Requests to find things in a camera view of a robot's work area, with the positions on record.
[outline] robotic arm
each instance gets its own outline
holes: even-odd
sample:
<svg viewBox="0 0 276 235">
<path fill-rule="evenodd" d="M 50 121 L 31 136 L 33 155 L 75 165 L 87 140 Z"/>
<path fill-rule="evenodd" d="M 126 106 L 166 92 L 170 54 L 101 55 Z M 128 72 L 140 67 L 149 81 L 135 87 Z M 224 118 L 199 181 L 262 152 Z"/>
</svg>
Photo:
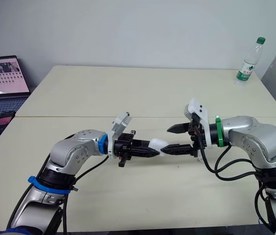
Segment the robotic arm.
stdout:
<svg viewBox="0 0 276 235">
<path fill-rule="evenodd" d="M 195 99 L 191 100 L 185 108 L 185 116 L 191 120 L 189 123 L 177 124 L 167 131 L 172 133 L 188 132 L 193 145 L 172 144 L 161 151 L 167 154 L 181 155 L 190 154 L 202 157 L 208 170 L 225 181 L 236 180 L 248 175 L 255 175 L 259 181 L 260 189 L 255 196 L 255 209 L 264 225 L 273 233 L 276 231 L 276 126 L 259 123 L 253 117 L 240 116 L 221 120 L 218 116 L 215 124 L 208 123 L 207 110 Z M 214 169 L 207 163 L 204 148 L 213 144 L 219 147 L 229 146 L 219 157 Z M 246 159 L 235 160 L 218 169 L 218 163 L 227 153 L 231 146 L 243 149 L 250 158 L 255 171 L 247 172 L 237 177 L 223 178 L 219 172 L 236 162 L 249 162 Z M 257 209 L 257 200 L 265 190 L 267 197 L 264 198 L 267 209 L 269 224 L 260 216 Z"/>
<path fill-rule="evenodd" d="M 167 143 L 160 142 L 159 145 L 156 139 L 134 140 L 135 131 L 123 133 L 130 120 L 129 113 L 122 113 L 107 134 L 83 130 L 56 143 L 38 175 L 28 179 L 31 185 L 16 205 L 3 233 L 55 234 L 65 213 L 60 205 L 64 203 L 65 206 L 71 190 L 78 190 L 74 185 L 85 173 L 77 178 L 75 175 L 90 156 L 107 154 L 112 159 L 119 157 L 118 165 L 124 167 L 132 156 L 149 158 L 160 154 L 160 148 Z"/>
</svg>

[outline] white wall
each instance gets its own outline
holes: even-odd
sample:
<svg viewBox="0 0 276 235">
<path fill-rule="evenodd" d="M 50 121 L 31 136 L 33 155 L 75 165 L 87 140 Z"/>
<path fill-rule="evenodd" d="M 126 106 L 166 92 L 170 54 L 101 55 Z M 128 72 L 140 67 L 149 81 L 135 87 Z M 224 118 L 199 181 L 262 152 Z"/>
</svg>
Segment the white wall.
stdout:
<svg viewBox="0 0 276 235">
<path fill-rule="evenodd" d="M 0 56 L 16 54 L 31 85 L 56 64 L 236 69 L 258 36 L 262 77 L 276 0 L 0 0 Z"/>
</svg>

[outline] green ring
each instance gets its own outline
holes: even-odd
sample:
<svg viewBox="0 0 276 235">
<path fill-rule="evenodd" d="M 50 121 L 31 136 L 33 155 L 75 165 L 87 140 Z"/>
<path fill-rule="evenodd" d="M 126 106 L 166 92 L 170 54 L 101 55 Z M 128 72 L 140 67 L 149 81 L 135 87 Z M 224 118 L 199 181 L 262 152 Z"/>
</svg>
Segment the green ring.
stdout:
<svg viewBox="0 0 276 235">
<path fill-rule="evenodd" d="M 218 144 L 219 147 L 224 147 L 224 141 L 223 141 L 223 133 L 222 133 L 222 122 L 219 115 L 216 115 L 216 128 L 217 128 L 217 136 L 218 136 Z"/>
</svg>

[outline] laptop screen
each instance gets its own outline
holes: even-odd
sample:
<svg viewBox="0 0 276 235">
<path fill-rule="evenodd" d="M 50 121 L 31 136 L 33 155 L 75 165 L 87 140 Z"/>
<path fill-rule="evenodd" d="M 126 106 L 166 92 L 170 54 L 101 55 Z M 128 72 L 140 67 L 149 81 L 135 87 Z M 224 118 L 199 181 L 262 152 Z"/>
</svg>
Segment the laptop screen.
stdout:
<svg viewBox="0 0 276 235">
<path fill-rule="evenodd" d="M 0 94 L 28 93 L 16 56 L 0 57 Z"/>
</svg>

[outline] bottle label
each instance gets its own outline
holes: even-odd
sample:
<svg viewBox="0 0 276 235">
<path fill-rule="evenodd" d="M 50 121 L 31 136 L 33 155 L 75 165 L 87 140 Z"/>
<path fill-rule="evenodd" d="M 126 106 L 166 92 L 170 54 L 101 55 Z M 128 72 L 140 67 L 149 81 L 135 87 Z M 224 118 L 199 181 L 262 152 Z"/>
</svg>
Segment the bottle label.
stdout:
<svg viewBox="0 0 276 235">
<path fill-rule="evenodd" d="M 244 62 L 236 76 L 237 79 L 239 79 L 241 81 L 247 81 L 249 79 L 254 67 L 255 67 L 255 65 Z"/>
</svg>

